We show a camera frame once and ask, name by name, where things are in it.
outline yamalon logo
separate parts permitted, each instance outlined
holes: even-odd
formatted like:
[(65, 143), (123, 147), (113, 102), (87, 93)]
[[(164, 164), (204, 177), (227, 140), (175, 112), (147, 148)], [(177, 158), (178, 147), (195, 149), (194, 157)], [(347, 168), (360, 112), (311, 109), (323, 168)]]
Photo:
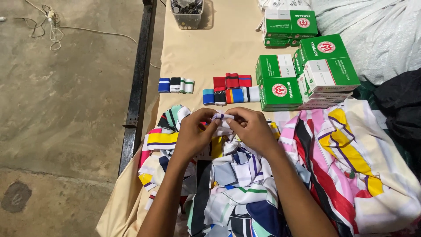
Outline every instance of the yamalon logo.
[(317, 49), (322, 53), (331, 53), (335, 51), (335, 45), (329, 41), (323, 41), (317, 45)]
[(275, 84), (272, 86), (272, 93), (278, 97), (285, 96), (287, 92), (287, 87), (282, 84)]
[(310, 21), (307, 18), (300, 18), (298, 19), (297, 24), (301, 28), (307, 28), (310, 26)]

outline beige cloth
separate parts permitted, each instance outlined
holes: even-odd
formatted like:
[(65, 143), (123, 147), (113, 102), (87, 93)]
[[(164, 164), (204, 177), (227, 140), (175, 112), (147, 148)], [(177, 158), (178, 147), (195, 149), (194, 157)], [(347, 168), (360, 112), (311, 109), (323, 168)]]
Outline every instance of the beige cloth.
[[(259, 55), (293, 54), (297, 49), (265, 48), (261, 32), (254, 30), (262, 18), (255, 0), (204, 0), (204, 3), (203, 30), (180, 30), (167, 1), (161, 77), (190, 78), (195, 81), (195, 88), (193, 94), (160, 94), (159, 107), (152, 113), (153, 121), (148, 131), (172, 105), (181, 104), (191, 111), (204, 107), (202, 90), (213, 88), (214, 76), (225, 76), (229, 72), (251, 75), (255, 86), (255, 65)], [(149, 83), (158, 83), (158, 79), (150, 78)], [(257, 102), (206, 107), (228, 110), (237, 106), (261, 110)], [(264, 114), (273, 119), (272, 112)], [(135, 237), (146, 216), (144, 206), (152, 190), (158, 190), (158, 187), (150, 191), (141, 188), (137, 178), (139, 158), (140, 152), (116, 181), (96, 227), (102, 237)]]

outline metal bar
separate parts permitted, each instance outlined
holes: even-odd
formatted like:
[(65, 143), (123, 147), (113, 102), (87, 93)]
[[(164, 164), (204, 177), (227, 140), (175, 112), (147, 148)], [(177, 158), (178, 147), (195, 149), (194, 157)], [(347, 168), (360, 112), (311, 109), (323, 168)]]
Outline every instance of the metal bar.
[(125, 130), (118, 175), (121, 174), (136, 153), (142, 136), (157, 0), (143, 0), (143, 4), (142, 25), (134, 64), (133, 83), (126, 124), (123, 125)]

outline plastic container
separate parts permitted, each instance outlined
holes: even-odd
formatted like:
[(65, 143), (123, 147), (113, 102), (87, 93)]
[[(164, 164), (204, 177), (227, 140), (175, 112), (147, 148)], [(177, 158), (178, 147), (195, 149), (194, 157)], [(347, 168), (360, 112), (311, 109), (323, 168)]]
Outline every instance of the plastic container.
[(179, 28), (182, 30), (196, 30), (199, 27), (200, 19), (202, 18), (202, 13), (204, 11), (204, 4), (202, 3), (202, 11), (199, 14), (179, 14), (174, 13), (171, 10), (171, 13), (174, 15), (174, 18), (179, 25)]

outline hand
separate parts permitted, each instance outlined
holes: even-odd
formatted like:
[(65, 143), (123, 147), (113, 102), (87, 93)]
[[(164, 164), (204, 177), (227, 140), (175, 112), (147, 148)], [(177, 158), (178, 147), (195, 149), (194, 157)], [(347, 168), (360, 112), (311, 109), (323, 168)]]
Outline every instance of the hand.
[(262, 112), (236, 107), (227, 110), (225, 113), (235, 117), (235, 120), (226, 119), (229, 127), (242, 142), (260, 155), (265, 156), (268, 150), (281, 148), (273, 137), (272, 130)]
[[(217, 113), (216, 110), (201, 108), (181, 121), (173, 157), (176, 156), (177, 159), (188, 163), (211, 142), (213, 133), (221, 123), (220, 119), (212, 121), (215, 113)], [(209, 126), (205, 129), (201, 121), (207, 122)]]

